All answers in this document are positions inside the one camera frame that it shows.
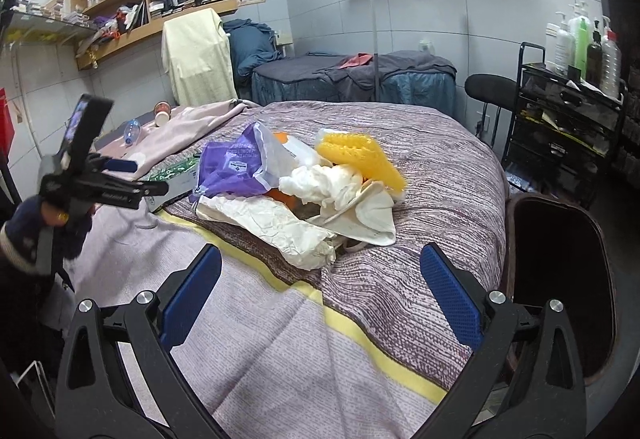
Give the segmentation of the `left hand dark glove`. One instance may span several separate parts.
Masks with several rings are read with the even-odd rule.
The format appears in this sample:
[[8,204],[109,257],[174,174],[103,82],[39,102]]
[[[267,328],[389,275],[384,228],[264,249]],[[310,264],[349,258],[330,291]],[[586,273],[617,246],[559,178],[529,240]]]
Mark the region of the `left hand dark glove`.
[[35,274],[37,249],[42,229],[60,229],[62,256],[65,260],[79,257],[92,229],[94,208],[84,217],[71,221],[67,213],[31,196],[17,206],[14,215],[1,227],[1,267],[16,272]]

